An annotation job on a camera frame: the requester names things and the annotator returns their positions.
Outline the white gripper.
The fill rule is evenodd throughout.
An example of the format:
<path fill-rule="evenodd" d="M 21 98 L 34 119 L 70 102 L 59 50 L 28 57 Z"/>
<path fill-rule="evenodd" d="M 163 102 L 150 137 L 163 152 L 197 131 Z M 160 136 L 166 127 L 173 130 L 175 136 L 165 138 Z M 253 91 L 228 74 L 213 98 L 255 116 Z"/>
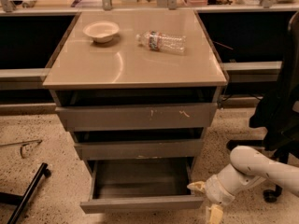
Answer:
<path fill-rule="evenodd" d="M 194 193 L 206 193 L 207 198 L 214 204 L 206 207 L 206 224 L 221 224 L 223 206 L 229 205 L 235 196 L 232 195 L 219 181 L 216 175 L 204 181 L 192 182 L 187 188 Z"/>

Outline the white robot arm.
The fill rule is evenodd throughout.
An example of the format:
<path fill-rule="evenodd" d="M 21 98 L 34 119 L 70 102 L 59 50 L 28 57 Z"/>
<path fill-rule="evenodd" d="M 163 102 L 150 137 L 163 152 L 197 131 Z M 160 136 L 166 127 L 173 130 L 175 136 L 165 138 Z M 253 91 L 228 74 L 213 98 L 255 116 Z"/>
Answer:
<path fill-rule="evenodd" d="M 223 209 L 244 189 L 265 180 L 299 196 L 299 168 L 267 158 L 253 147 L 237 146 L 230 152 L 230 163 L 207 181 L 190 183 L 187 188 L 205 193 L 211 206 L 206 208 L 206 224 L 220 224 Z"/>

